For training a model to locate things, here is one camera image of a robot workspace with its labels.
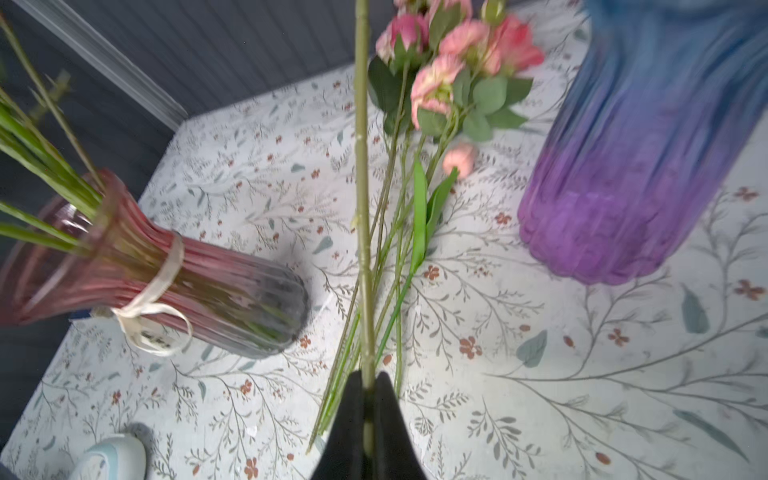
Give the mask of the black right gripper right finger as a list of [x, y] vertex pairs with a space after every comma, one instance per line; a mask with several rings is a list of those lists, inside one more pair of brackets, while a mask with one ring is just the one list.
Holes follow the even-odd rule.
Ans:
[[380, 372], [373, 397], [375, 479], [426, 480], [416, 456], [390, 376]]

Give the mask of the pale pink rose stem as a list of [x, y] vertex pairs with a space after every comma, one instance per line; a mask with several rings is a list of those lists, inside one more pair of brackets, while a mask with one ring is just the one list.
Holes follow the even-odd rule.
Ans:
[[374, 367], [374, 297], [372, 293], [369, 191], [368, 191], [368, 52], [369, 2], [355, 2], [355, 155], [356, 218], [358, 220], [358, 260], [361, 315], [361, 374], [364, 401], [363, 447], [368, 458], [375, 450], [372, 397], [375, 384]]

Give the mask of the artificial flower bunch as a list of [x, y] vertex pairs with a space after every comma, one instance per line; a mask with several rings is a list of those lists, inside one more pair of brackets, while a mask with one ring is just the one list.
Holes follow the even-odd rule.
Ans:
[[543, 63], [531, 25], [503, 1], [399, 1], [360, 68], [363, 97], [381, 113], [386, 164], [375, 199], [353, 217], [368, 257], [311, 432], [331, 425], [355, 370], [404, 356], [403, 310], [456, 184], [473, 171], [480, 143], [524, 125], [515, 106]]

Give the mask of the coral pink rose stem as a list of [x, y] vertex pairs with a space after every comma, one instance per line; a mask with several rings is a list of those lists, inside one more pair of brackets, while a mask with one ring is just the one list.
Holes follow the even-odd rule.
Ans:
[[[6, 19], [1, 20], [1, 32], [34, 84], [32, 93], [36, 100], [36, 105], [25, 111], [10, 94], [1, 92], [1, 152], [41, 179], [62, 199], [69, 202], [76, 212], [92, 220], [101, 207], [106, 186], [60, 108], [60, 101], [70, 90], [71, 76], [62, 71], [56, 78], [42, 77]], [[47, 115], [52, 116], [64, 132], [91, 174], [90, 181], [86, 181], [76, 172], [38, 127]], [[2, 202], [1, 213], [17, 221], [1, 224], [3, 237], [63, 252], [76, 252], [81, 249], [81, 241], [73, 235], [20, 208]]]

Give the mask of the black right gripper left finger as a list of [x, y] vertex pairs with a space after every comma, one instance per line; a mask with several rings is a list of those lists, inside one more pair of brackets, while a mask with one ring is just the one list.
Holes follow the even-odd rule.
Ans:
[[312, 480], [363, 478], [363, 384], [360, 371], [346, 382], [326, 447]]

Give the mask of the red glass vase with ribbon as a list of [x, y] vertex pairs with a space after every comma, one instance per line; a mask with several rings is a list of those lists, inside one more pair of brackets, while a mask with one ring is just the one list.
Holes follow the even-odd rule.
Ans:
[[[114, 174], [100, 174], [107, 193], [89, 219], [61, 196], [40, 220], [72, 236], [66, 251], [18, 243], [1, 270], [1, 323], [17, 326], [95, 307], [128, 306], [149, 286], [176, 240], [150, 221]], [[301, 278], [273, 261], [184, 238], [181, 267], [159, 301], [178, 310], [143, 314], [143, 325], [164, 325], [260, 359], [299, 337], [310, 301]]]

